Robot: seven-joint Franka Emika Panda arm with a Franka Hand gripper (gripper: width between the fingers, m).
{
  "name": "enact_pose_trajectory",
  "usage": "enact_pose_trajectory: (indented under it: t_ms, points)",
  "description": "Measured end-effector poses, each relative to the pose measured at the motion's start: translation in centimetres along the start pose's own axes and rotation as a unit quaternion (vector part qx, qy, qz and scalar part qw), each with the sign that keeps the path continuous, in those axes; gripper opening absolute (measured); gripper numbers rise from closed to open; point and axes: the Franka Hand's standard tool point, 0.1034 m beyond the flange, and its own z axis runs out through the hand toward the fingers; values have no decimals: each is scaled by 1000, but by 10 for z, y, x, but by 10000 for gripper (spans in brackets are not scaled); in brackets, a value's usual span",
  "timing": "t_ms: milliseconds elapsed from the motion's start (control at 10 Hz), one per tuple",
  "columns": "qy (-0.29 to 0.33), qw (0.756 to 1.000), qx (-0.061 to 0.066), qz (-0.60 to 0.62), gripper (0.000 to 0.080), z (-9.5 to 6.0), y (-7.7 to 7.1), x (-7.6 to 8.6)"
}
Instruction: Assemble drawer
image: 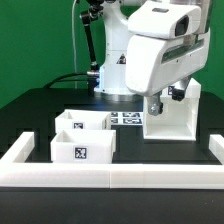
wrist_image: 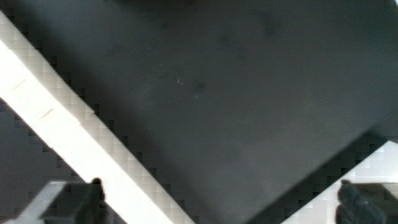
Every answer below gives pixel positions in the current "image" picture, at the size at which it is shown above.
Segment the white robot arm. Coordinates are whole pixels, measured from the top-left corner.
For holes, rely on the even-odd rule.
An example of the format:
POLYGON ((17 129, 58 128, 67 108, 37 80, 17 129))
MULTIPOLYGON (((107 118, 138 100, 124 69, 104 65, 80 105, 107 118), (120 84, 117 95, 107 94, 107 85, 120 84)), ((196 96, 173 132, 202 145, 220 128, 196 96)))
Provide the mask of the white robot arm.
POLYGON ((154 116, 163 111, 165 88, 183 100, 191 75, 207 61, 213 1, 105 2, 106 54, 95 93, 114 101, 144 96, 154 116))

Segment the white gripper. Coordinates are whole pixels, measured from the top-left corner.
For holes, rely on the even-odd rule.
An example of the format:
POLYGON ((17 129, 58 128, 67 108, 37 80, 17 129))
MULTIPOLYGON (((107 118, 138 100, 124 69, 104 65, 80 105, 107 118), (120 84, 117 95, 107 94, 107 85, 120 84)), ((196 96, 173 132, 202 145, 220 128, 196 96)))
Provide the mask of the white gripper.
POLYGON ((127 47, 126 86, 131 92, 149 97, 148 113, 158 116, 163 112, 158 92, 175 83, 172 99, 182 101, 189 76, 205 66, 210 32, 162 38, 161 34, 153 36, 142 29, 129 30, 133 36, 127 47))

